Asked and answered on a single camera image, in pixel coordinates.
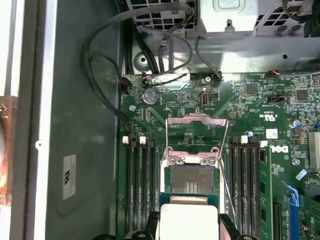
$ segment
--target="white sticker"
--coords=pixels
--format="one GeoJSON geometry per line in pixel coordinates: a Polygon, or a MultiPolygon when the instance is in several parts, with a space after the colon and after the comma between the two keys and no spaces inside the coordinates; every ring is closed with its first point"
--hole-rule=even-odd
{"type": "Polygon", "coordinates": [[[62,200],[76,193],[76,155],[63,158],[62,200]]]}
{"type": "Polygon", "coordinates": [[[301,172],[298,173],[298,175],[295,177],[296,179],[298,179],[298,181],[300,181],[305,175],[307,175],[307,171],[302,169],[301,172]]]}
{"type": "Polygon", "coordinates": [[[266,139],[278,139],[278,129],[266,129],[265,130],[266,139]]]}

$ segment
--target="integrated circuit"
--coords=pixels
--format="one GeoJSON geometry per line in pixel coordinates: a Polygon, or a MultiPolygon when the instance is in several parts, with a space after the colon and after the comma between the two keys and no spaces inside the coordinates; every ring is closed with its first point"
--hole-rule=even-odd
{"type": "Polygon", "coordinates": [[[306,101],[308,97],[308,90],[297,90],[296,91],[296,100],[297,101],[306,101]]]}
{"type": "Polygon", "coordinates": [[[176,165],[170,167],[172,193],[212,194],[214,167],[176,165]]]}
{"type": "Polygon", "coordinates": [[[246,94],[247,95],[257,95],[257,85],[255,84],[248,84],[246,86],[246,94]]]}

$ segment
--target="chip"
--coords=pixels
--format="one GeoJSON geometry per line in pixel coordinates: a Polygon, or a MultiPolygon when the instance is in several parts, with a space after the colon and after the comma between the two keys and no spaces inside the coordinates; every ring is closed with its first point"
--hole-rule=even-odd
{"type": "Polygon", "coordinates": [[[246,86],[246,94],[247,95],[257,95],[257,85],[248,84],[246,86]]]}
{"type": "Polygon", "coordinates": [[[267,212],[263,209],[261,209],[261,219],[264,222],[267,220],[267,212]]]}
{"type": "Polygon", "coordinates": [[[235,111],[231,111],[229,115],[230,115],[230,118],[235,118],[237,116],[237,113],[235,111]]]}
{"type": "Polygon", "coordinates": [[[308,97],[308,90],[297,90],[296,91],[296,100],[297,101],[306,101],[308,97]]]}
{"type": "Polygon", "coordinates": [[[266,184],[263,181],[260,182],[260,191],[266,193],[266,184]]]}
{"type": "Polygon", "coordinates": [[[300,136],[302,134],[302,130],[300,128],[293,129],[294,136],[300,136]]]}

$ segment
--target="capacitor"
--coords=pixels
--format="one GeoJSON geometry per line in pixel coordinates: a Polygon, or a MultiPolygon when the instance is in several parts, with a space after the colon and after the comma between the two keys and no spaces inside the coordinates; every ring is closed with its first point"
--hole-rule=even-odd
{"type": "Polygon", "coordinates": [[[289,124],[289,127],[292,129],[300,128],[301,127],[301,121],[300,120],[294,120],[289,124]]]}
{"type": "Polygon", "coordinates": [[[148,106],[156,105],[160,100],[160,94],[155,88],[147,88],[142,94],[142,101],[148,106]]]}
{"type": "Polygon", "coordinates": [[[245,135],[248,136],[248,138],[252,137],[254,135],[254,133],[252,131],[246,131],[245,135]]]}

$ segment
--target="pcie slot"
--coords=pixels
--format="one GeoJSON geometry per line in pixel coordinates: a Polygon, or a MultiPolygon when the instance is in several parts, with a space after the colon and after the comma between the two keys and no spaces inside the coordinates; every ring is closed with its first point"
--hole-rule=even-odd
{"type": "Polygon", "coordinates": [[[282,240],[282,206],[273,202],[273,240],[282,240]]]}
{"type": "Polygon", "coordinates": [[[299,240],[298,207],[289,204],[290,240],[299,240]]]}

